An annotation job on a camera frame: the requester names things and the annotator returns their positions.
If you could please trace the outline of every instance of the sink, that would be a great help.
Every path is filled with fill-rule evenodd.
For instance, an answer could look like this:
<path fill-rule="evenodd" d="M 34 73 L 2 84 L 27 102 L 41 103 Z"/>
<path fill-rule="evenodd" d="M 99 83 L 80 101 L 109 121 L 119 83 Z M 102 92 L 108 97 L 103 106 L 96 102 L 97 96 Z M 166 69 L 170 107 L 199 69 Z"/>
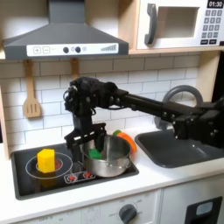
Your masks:
<path fill-rule="evenodd" d="M 193 140 L 174 138 L 172 129 L 143 133 L 136 136 L 136 143 L 156 164 L 176 168 L 223 158 L 224 150 Z"/>

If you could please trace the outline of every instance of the digital clock display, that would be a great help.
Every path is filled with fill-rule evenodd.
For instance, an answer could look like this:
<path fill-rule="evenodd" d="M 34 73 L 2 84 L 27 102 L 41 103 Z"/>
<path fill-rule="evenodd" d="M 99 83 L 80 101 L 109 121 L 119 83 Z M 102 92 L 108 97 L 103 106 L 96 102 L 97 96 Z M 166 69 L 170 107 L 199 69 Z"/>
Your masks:
<path fill-rule="evenodd" d="M 223 0 L 208 0 L 207 8 L 208 9 L 223 9 L 224 1 Z"/>

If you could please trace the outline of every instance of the white countertop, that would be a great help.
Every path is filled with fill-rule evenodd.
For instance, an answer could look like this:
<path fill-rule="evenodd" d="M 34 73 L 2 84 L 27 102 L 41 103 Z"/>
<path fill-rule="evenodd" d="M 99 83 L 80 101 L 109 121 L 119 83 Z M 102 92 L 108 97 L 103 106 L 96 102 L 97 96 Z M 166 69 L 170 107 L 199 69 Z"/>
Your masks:
<path fill-rule="evenodd" d="M 125 130 L 133 138 L 146 131 L 142 129 Z M 139 148 L 133 162 L 139 170 L 139 174 L 136 176 L 50 194 L 36 199 L 17 200 L 14 193 L 11 161 L 4 161 L 4 149 L 0 145 L 0 223 L 29 220 L 224 172 L 224 158 L 175 169 L 165 169 L 155 165 Z"/>

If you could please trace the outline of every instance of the stovetop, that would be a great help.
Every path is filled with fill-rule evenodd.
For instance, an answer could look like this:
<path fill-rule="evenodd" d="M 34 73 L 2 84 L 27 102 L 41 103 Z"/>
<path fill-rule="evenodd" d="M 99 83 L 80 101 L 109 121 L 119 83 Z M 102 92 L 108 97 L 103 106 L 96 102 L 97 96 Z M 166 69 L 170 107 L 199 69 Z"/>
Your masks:
<path fill-rule="evenodd" d="M 54 172 L 42 173 L 39 171 L 37 154 L 44 148 L 55 149 L 56 171 Z M 11 162 L 18 200 L 28 200 L 138 174 L 138 169 L 132 164 L 125 173 L 118 177 L 97 177 L 86 171 L 82 163 L 73 162 L 72 153 L 65 144 L 15 151 L 12 153 Z"/>

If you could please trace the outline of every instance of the microwave window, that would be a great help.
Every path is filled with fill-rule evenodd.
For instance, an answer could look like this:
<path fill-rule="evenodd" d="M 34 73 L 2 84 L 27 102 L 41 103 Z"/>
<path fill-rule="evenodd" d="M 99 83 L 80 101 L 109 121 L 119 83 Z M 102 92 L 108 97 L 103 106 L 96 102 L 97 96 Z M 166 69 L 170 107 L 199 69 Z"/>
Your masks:
<path fill-rule="evenodd" d="M 159 7 L 157 14 L 157 38 L 193 37 L 198 11 L 199 8 L 190 7 Z"/>

